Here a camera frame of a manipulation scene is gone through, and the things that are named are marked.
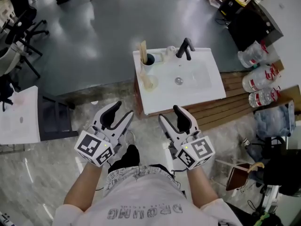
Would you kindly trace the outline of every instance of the water bottle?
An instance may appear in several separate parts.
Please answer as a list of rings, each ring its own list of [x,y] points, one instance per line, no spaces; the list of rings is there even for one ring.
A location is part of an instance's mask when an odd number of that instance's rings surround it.
[[[277,77],[280,77],[279,70],[274,65],[261,65],[243,78],[243,88],[246,92],[252,93],[267,87]]]
[[[267,53],[266,47],[255,41],[247,47],[244,52],[239,51],[237,56],[245,68],[250,68],[257,63],[266,60]]]
[[[255,108],[263,105],[269,105],[273,101],[277,101],[280,96],[279,91],[280,87],[279,90],[267,87],[251,93],[249,95],[250,106]]]

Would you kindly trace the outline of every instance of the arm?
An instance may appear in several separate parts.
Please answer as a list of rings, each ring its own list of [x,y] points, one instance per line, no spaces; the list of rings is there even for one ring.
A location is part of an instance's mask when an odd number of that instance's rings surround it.
[[[90,208],[101,172],[102,168],[87,163],[67,193],[64,204],[74,205],[82,211],[86,211]]]
[[[206,174],[201,166],[187,171],[188,181],[191,190],[192,201],[198,208],[208,204],[218,196],[211,187]]]

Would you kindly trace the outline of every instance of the cup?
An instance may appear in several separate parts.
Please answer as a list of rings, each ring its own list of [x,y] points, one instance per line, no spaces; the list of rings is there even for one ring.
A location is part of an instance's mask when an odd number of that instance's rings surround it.
[[[140,60],[140,64],[141,64],[141,66],[144,67],[146,73],[148,73],[151,70],[151,68],[154,65],[154,63],[155,63],[155,57],[152,54],[147,54],[147,62],[146,62],[146,64],[142,63],[142,61]]]

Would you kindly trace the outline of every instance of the white sink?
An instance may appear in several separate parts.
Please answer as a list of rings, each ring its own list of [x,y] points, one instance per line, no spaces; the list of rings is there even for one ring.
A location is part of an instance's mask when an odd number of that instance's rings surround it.
[[[165,48],[149,49],[147,53],[165,54]],[[158,86],[151,92],[145,90],[140,78],[140,53],[133,52],[135,69],[145,114],[161,112],[174,105],[185,106],[226,97],[220,73],[210,48],[195,48],[191,60],[174,56],[166,63],[155,63],[147,72],[158,79]],[[182,85],[175,80],[181,78]]]

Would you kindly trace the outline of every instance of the black faucet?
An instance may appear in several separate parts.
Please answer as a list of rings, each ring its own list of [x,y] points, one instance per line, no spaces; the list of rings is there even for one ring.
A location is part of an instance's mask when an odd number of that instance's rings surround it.
[[[189,38],[185,38],[183,44],[180,46],[178,52],[175,54],[178,58],[182,58],[184,52],[186,53],[187,60],[191,60],[191,56],[187,47],[189,46],[191,51],[196,51]]]

